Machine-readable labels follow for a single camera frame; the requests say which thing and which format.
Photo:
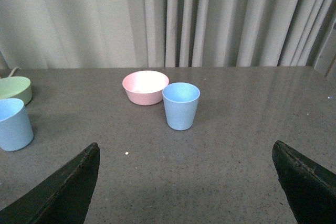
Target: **gray countertop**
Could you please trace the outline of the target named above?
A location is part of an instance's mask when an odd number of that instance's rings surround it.
[[[336,90],[312,68],[156,69],[201,91],[182,132],[167,125],[163,102],[128,100],[121,82],[138,70],[16,72],[33,84],[35,138],[0,150],[0,209],[92,142],[101,161],[86,223],[294,223],[276,140],[336,172]]]

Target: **cup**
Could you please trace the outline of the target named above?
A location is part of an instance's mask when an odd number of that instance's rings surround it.
[[[177,82],[165,87],[162,94],[169,127],[177,131],[189,129],[201,95],[199,89],[190,83]]]
[[[0,147],[17,151],[33,140],[34,134],[27,110],[21,99],[0,100]]]

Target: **bowl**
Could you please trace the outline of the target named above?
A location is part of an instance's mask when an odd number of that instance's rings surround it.
[[[138,71],[129,74],[122,81],[131,102],[138,105],[153,105],[161,102],[162,90],[169,84],[169,79],[157,71]]]
[[[13,76],[0,79],[0,100],[19,98],[26,105],[32,99],[32,85],[28,78]]]

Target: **cable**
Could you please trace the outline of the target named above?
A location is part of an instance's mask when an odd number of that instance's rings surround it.
[[[19,68],[19,67],[15,67],[15,68],[13,68],[13,70],[10,72],[10,74],[9,74],[8,77],[12,77],[13,74],[15,73],[15,71],[18,70],[18,69],[21,69],[21,68]]]

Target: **white curtain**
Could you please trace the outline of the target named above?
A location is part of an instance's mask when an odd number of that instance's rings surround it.
[[[305,66],[333,0],[0,0],[0,68]]]

